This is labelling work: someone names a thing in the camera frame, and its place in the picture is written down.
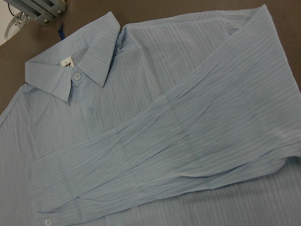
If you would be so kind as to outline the grey metal band clamp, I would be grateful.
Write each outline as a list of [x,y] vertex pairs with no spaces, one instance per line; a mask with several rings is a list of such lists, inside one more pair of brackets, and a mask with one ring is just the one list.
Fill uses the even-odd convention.
[[15,36],[29,21],[28,16],[24,12],[17,13],[8,23],[4,32],[4,41],[8,41]]

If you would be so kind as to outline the light blue button-up shirt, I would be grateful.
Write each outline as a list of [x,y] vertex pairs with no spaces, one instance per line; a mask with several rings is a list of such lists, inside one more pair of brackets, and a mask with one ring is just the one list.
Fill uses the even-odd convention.
[[301,94],[266,6],[127,24],[25,63],[3,226],[298,226]]

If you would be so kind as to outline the grey aluminium frame post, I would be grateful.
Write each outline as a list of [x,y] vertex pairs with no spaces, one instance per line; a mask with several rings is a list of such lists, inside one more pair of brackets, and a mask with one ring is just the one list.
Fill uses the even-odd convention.
[[39,24],[48,24],[67,10],[65,0],[6,0]]

